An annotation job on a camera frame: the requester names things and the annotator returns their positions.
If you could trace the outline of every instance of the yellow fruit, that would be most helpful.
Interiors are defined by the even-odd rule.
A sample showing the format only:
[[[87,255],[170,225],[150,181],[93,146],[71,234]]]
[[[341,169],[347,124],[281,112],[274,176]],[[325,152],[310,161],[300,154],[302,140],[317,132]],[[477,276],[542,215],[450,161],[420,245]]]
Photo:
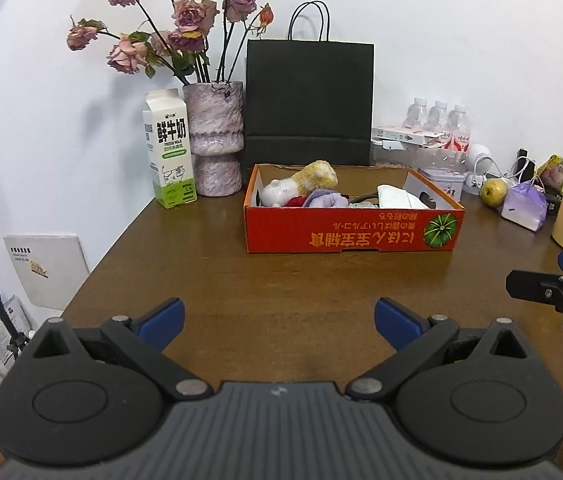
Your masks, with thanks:
[[[486,205],[499,207],[506,200],[508,186],[501,178],[489,178],[482,186],[479,196]]]

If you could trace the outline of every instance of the ceramic vase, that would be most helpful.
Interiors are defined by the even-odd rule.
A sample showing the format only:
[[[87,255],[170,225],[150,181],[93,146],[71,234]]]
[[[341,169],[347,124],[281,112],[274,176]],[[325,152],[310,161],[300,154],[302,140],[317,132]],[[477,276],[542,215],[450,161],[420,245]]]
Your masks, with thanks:
[[[196,83],[184,86],[197,193],[228,196],[242,186],[237,152],[244,148],[244,85]]]

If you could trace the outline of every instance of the open cardboard box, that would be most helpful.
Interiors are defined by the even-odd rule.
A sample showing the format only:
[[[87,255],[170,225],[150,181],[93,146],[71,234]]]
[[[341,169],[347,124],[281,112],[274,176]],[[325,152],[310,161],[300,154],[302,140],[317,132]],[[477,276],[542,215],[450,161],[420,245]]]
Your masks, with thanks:
[[[260,206],[260,193],[274,178],[298,168],[255,165],[244,200],[249,253],[339,253],[343,250],[450,251],[455,247],[464,208],[412,170],[337,166],[337,190],[350,199],[377,186],[401,187],[431,209],[301,208]]]

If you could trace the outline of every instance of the wooden table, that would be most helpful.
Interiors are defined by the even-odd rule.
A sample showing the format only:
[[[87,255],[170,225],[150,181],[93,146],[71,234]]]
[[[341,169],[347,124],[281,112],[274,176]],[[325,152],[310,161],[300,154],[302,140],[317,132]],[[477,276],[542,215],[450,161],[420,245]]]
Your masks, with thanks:
[[[551,224],[534,234],[466,196],[452,253],[247,254],[242,200],[202,198],[170,210],[150,203],[65,319],[97,326],[178,296],[186,327],[165,353],[213,386],[334,380],[342,387],[391,354],[372,316],[375,300],[390,296],[421,316],[444,313],[462,326],[513,318],[563,387],[562,317],[511,300],[504,288],[514,268],[558,271]]]

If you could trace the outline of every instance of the pumpkin picture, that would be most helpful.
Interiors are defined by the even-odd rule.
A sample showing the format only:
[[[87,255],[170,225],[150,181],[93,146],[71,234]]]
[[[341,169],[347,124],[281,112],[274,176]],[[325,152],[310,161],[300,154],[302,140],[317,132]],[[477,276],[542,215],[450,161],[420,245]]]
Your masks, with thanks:
[[[432,249],[442,247],[452,240],[457,230],[457,218],[444,213],[430,221],[423,230],[423,241]]]

